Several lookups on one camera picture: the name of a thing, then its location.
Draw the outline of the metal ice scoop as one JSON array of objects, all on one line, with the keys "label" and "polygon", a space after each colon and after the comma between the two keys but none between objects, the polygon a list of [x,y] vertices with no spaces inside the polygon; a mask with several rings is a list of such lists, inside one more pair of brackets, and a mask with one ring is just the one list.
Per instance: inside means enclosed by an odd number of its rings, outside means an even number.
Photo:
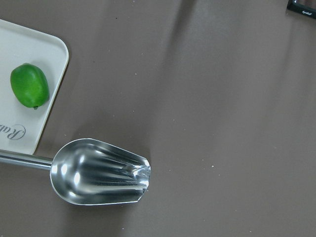
[{"label": "metal ice scoop", "polygon": [[149,161],[91,138],[64,145],[53,159],[2,150],[3,163],[49,171],[55,193],[76,205],[136,203],[149,186]]}]

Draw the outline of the green lime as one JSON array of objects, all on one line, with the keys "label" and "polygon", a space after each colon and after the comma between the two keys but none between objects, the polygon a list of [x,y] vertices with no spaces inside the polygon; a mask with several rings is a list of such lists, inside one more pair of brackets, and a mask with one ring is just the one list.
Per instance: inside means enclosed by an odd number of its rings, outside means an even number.
[{"label": "green lime", "polygon": [[16,67],[10,74],[11,89],[27,108],[37,109],[49,100],[49,87],[43,71],[29,63]]}]

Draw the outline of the cream rectangular serving tray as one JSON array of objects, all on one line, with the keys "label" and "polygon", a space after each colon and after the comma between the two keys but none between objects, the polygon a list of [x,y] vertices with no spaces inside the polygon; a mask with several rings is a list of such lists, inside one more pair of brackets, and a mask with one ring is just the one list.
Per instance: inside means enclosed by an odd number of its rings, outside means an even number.
[{"label": "cream rectangular serving tray", "polygon": [[[69,61],[69,51],[58,37],[5,20],[0,22],[0,148],[32,155]],[[23,106],[15,97],[10,74],[30,63],[45,74],[49,99],[38,109]]]}]

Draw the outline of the black box on table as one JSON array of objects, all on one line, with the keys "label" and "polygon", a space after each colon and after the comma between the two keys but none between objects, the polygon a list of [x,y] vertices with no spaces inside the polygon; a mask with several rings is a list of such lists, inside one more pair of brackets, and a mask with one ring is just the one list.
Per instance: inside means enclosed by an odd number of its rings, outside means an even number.
[{"label": "black box on table", "polygon": [[287,9],[314,19],[316,18],[316,0],[289,0]]}]

